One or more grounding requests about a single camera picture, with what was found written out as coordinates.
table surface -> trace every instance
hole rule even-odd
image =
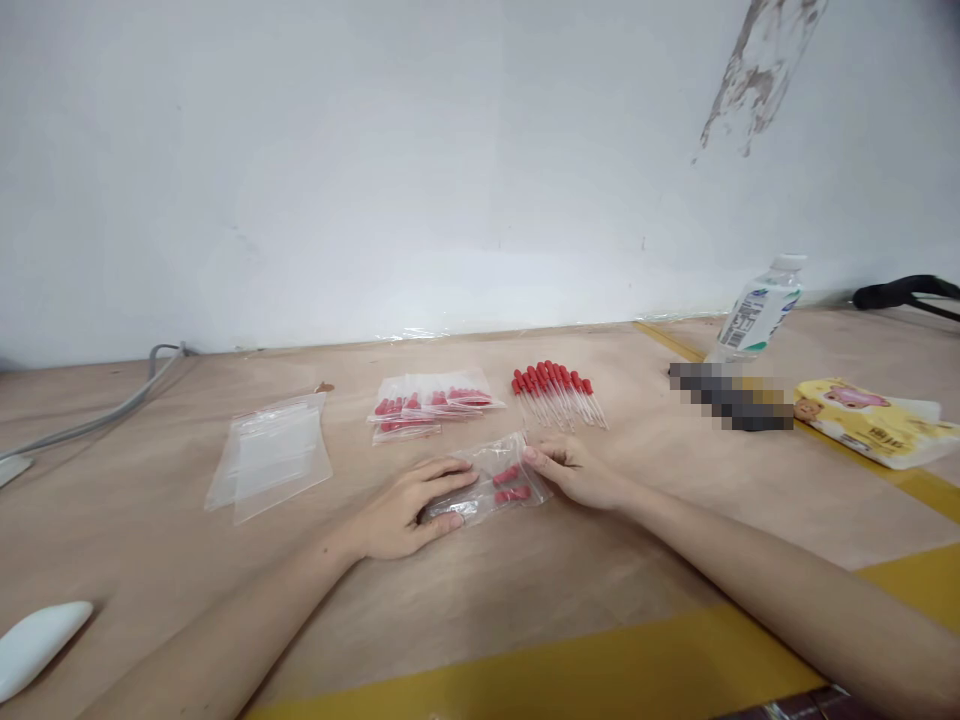
[[[842,374],[878,392],[936,398],[947,419],[960,416],[949,375],[960,343],[951,330],[850,311],[790,320],[765,359],[772,372]],[[506,396],[514,367],[548,357],[594,378],[611,430],[578,427],[578,436],[637,482],[784,537],[960,628],[960,587],[942,579],[960,575],[960,526],[938,507],[942,488],[931,490],[927,473],[910,476],[927,496],[902,492],[879,466],[805,432],[721,431],[669,389],[666,368],[680,358],[660,335],[674,333],[695,352],[715,335],[710,322],[650,334],[622,324],[188,358],[133,416],[37,453],[35,466],[0,491],[0,542],[16,548],[0,556],[0,629],[47,605],[97,606],[70,651],[0,718],[76,715],[388,475],[521,427],[511,398],[508,409],[445,425],[440,436],[371,447],[364,418],[383,377],[479,366]],[[908,359],[882,366],[871,348],[902,333],[915,341]],[[795,366],[783,369],[775,352]],[[869,375],[851,372],[864,368]],[[0,376],[0,444],[87,420],[145,374],[146,363],[134,362]],[[239,526],[230,508],[204,512],[230,418],[322,382],[334,386],[322,417],[334,476]],[[941,463],[946,477],[960,477]],[[648,717],[707,717],[819,682],[655,539],[555,498],[497,513],[412,558],[355,568],[252,712],[633,717],[644,707]]]

white wall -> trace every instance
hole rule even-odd
[[[0,0],[0,358],[956,280],[957,11],[832,3],[744,158],[699,138],[748,4]]]

bottle cap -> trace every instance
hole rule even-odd
[[[770,267],[774,270],[801,270],[803,263],[807,261],[806,255],[794,255],[793,253],[780,253],[777,255]]]

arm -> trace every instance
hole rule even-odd
[[[100,696],[81,720],[237,717],[324,595],[355,563],[416,552],[463,524],[456,513],[424,525],[432,498],[469,485],[469,463],[428,460],[388,483],[333,529],[210,608]]]
[[[571,499],[659,537],[783,642],[894,718],[960,717],[960,638],[785,540],[631,482],[571,438],[524,460]]]

bottle label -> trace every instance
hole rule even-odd
[[[800,289],[748,283],[723,330],[720,344],[760,352],[800,299]]]

